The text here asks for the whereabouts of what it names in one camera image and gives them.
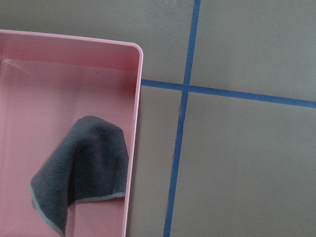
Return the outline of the pink plastic bin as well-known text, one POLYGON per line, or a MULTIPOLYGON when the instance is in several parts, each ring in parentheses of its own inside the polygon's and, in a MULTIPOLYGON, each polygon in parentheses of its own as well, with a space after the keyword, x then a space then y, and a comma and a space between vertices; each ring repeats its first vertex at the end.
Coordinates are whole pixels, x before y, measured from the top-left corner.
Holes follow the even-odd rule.
POLYGON ((32 206, 30 181, 78 119, 119 126, 133 166, 142 65, 131 42, 1 30, 1 236, 57 236, 32 206))

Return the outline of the grey microfibre cloth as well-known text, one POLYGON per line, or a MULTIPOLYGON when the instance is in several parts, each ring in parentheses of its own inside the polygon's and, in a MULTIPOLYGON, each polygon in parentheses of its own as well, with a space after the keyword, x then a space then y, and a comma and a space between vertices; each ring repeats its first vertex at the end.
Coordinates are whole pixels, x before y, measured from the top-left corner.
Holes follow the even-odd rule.
POLYGON ((61 237, 69 206, 125 196, 129 157, 123 130, 85 116, 30 181, 32 204, 61 237))

